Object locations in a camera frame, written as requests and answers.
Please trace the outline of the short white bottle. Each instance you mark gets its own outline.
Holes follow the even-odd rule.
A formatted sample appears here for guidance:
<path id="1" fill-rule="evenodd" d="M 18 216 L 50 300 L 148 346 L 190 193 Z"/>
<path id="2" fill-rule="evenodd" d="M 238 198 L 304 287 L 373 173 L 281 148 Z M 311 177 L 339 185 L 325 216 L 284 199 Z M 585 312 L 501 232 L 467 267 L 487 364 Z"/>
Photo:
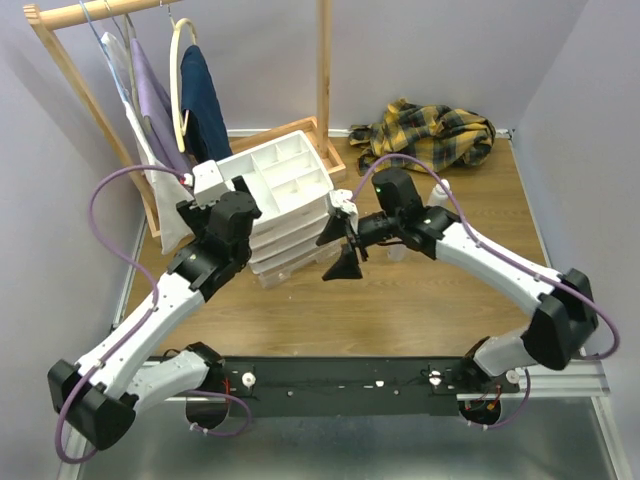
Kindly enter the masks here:
<path id="1" fill-rule="evenodd" d="M 403 244 L 392 245 L 388 248 L 388 258 L 393 262 L 402 261 L 408 252 L 408 248 Z"/>

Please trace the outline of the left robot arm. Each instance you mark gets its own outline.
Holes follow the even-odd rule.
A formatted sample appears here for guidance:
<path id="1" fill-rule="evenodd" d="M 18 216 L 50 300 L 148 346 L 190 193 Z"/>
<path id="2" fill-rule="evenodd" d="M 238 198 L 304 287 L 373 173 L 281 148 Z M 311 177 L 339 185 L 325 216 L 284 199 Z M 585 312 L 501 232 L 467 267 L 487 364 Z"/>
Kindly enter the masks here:
<path id="1" fill-rule="evenodd" d="M 96 451 L 117 443 L 136 416 L 177 393 L 214 393 L 224 380 L 220 355 L 189 346 L 146 370 L 152 351 L 183 320 L 209 301 L 247 265 L 250 235 L 261 211 L 241 176 L 210 201 L 176 207 L 195 237 L 178 250 L 149 296 L 91 351 L 75 362 L 57 361 L 47 373 L 56 427 L 70 425 Z"/>

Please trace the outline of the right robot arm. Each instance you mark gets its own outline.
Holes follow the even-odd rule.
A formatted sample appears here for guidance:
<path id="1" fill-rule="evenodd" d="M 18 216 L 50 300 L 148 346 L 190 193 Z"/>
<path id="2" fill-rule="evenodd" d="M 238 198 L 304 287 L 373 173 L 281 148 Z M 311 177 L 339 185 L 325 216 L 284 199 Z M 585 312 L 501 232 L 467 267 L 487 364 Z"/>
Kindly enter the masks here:
<path id="1" fill-rule="evenodd" d="M 479 234 L 461 214 L 446 209 L 445 180 L 428 200 L 399 168 L 375 173 L 372 184 L 381 209 L 367 216 L 359 215 L 351 191 L 327 194 L 329 220 L 316 243 L 344 243 L 324 280 L 361 278 L 368 248 L 394 244 L 457 266 L 510 298 L 529 315 L 529 324 L 478 341 L 454 369 L 452 379 L 460 388 L 483 391 L 516 368 L 541 365 L 560 371 L 577 357 L 598 326 L 585 274 L 576 269 L 561 274 L 528 262 Z"/>

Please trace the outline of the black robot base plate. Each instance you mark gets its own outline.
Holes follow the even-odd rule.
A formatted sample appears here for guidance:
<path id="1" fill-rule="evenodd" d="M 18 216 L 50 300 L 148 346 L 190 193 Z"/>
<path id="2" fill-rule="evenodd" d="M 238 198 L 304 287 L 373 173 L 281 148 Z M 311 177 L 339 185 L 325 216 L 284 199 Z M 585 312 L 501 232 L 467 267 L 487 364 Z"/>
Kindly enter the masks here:
<path id="1" fill-rule="evenodd" d="M 460 357 L 228 356 L 203 391 L 229 393 L 254 417 L 455 416 L 460 395 L 520 391 L 504 375 L 465 379 Z"/>

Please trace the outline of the tall white bottle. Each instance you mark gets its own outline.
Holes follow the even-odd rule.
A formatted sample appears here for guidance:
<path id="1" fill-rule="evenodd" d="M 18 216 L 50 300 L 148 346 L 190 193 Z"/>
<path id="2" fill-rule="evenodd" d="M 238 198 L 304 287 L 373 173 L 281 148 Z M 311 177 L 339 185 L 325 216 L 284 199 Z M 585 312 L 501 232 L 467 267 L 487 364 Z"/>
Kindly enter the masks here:
<path id="1" fill-rule="evenodd" d="M 426 205 L 429 207 L 445 207 L 449 200 L 447 195 L 449 189 L 450 184 L 446 179 L 442 179 L 440 183 L 436 183 L 431 190 Z"/>

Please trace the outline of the white drawer organizer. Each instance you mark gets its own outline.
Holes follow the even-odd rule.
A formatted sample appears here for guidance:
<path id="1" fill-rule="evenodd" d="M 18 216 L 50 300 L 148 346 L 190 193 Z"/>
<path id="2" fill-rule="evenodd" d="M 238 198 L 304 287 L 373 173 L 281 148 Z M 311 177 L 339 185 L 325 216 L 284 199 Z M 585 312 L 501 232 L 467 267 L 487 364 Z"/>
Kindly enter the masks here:
<path id="1" fill-rule="evenodd" d="M 287 281 L 311 263 L 337 255 L 338 242 L 318 246 L 333 182 L 307 135 L 298 130 L 218 163 L 223 178 L 240 176 L 262 215 L 250 236 L 248 268 L 264 288 Z"/>

